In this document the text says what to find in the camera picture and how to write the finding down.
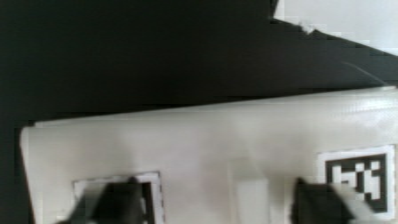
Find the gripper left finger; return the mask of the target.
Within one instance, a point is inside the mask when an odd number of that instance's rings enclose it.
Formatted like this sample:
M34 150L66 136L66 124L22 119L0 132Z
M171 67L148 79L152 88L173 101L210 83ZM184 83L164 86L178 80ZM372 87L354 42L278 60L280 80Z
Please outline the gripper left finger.
M57 224L155 224L153 184L136 177L86 185L70 217Z

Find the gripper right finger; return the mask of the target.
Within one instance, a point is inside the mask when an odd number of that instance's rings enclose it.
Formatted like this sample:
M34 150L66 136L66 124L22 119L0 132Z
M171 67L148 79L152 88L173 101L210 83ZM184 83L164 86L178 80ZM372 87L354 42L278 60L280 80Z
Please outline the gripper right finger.
M292 224L398 224L377 217L347 184L315 184L296 181Z

